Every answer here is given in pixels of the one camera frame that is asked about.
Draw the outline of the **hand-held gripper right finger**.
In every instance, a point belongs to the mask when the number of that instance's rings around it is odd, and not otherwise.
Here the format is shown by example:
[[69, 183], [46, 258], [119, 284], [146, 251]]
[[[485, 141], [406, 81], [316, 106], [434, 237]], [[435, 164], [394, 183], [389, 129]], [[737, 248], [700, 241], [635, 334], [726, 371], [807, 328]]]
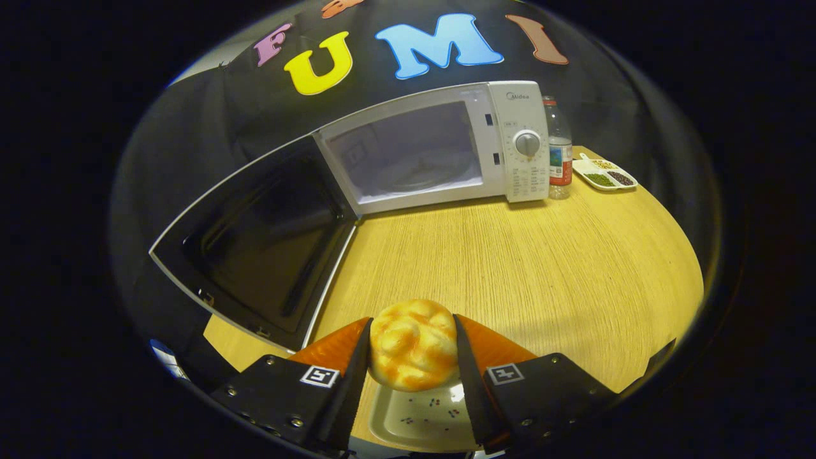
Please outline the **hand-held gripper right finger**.
[[537, 356], [469, 317], [454, 320], [466, 409], [486, 453], [553, 442], [618, 397], [562, 353]]

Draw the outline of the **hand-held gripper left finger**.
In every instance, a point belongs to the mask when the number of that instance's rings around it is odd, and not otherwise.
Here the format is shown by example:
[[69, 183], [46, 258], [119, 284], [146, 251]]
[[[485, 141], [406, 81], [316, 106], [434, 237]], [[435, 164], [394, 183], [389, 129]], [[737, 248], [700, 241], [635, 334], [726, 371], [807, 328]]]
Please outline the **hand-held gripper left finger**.
[[341, 455], [349, 448], [369, 371], [372, 321], [362, 317], [289, 358], [263, 355], [210, 395], [277, 441]]

